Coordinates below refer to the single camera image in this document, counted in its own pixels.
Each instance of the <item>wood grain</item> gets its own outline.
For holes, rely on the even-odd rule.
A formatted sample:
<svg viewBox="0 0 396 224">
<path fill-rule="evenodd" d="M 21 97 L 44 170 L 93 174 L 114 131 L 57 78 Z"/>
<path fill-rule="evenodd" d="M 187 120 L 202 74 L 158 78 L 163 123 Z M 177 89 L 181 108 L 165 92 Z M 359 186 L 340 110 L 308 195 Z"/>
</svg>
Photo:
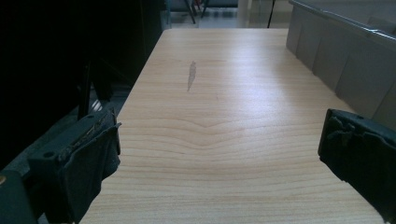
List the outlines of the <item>wood grain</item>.
<svg viewBox="0 0 396 224">
<path fill-rule="evenodd" d="M 121 166 L 81 223 L 383 223 L 319 161 L 326 110 L 352 110 L 287 31 L 165 31 L 118 117 Z"/>
</svg>

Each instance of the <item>dark background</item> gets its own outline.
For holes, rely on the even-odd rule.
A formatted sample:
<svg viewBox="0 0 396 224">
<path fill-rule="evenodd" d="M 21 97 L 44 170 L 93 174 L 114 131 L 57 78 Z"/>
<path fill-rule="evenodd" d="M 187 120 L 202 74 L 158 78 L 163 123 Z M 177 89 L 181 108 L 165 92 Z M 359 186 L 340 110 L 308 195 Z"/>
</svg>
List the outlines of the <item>dark background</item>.
<svg viewBox="0 0 396 224">
<path fill-rule="evenodd" d="M 0 1 L 0 169 L 79 106 L 131 87 L 162 33 L 160 0 Z"/>
</svg>

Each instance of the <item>mark on table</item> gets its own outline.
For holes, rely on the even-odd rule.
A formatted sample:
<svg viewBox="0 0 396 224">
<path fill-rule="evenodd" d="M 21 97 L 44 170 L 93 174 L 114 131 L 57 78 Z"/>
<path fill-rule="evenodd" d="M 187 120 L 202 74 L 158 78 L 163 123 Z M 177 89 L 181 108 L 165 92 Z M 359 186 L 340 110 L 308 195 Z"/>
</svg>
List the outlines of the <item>mark on table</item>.
<svg viewBox="0 0 396 224">
<path fill-rule="evenodd" d="M 195 80 L 195 73 L 196 73 L 195 61 L 192 61 L 190 65 L 190 75 L 189 75 L 189 83 L 188 83 L 187 91 L 190 91 L 192 82 Z"/>
</svg>

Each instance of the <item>chair leg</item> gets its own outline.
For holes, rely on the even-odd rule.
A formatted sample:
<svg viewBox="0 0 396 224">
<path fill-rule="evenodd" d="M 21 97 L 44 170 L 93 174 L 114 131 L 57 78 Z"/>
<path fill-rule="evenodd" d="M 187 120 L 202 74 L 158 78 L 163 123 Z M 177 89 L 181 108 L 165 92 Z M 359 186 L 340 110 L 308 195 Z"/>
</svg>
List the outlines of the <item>chair leg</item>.
<svg viewBox="0 0 396 224">
<path fill-rule="evenodd" d="M 197 6 L 198 6 L 198 10 L 201 11 L 201 7 L 200 7 L 201 3 L 200 3 L 200 0 L 195 0 L 195 5 L 197 5 Z"/>
<path fill-rule="evenodd" d="M 187 10 L 189 11 L 190 16 L 191 16 L 191 19 L 192 19 L 192 23 L 195 24 L 195 18 L 194 18 L 194 15 L 192 15 L 191 6 L 190 6 L 189 3 L 187 2 L 187 0 L 184 0 L 184 3 L 186 3 Z"/>
<path fill-rule="evenodd" d="M 194 5 L 193 2 L 191 3 L 191 8 L 192 8 L 192 13 L 194 14 L 194 16 L 196 16 L 197 15 L 197 11 L 195 10 L 195 5 Z"/>
<path fill-rule="evenodd" d="M 204 15 L 205 15 L 205 12 L 206 12 L 206 8 L 207 8 L 207 4 L 208 4 L 208 3 L 209 3 L 209 0 L 206 0 L 206 1 L 204 2 L 204 11 L 202 11 L 201 18 L 203 18 Z"/>
</svg>

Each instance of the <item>light wood surface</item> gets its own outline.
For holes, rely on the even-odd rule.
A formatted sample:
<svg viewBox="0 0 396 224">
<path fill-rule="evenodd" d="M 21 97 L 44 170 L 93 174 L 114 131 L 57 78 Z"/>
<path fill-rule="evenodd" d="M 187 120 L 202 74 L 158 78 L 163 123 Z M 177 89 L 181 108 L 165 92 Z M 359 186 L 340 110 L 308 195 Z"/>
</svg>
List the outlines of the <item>light wood surface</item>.
<svg viewBox="0 0 396 224">
<path fill-rule="evenodd" d="M 319 160 L 326 110 L 352 110 L 287 31 L 164 31 L 118 117 L 120 168 L 81 223 L 383 223 Z"/>
</svg>

